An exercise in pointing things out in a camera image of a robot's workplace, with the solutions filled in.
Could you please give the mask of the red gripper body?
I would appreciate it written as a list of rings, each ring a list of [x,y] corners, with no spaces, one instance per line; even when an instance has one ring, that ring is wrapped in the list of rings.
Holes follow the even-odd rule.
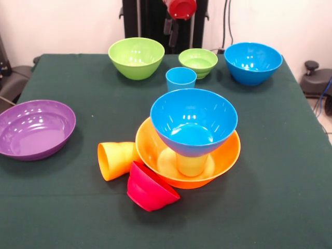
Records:
[[[197,10],[196,0],[163,0],[173,19],[190,19]]]

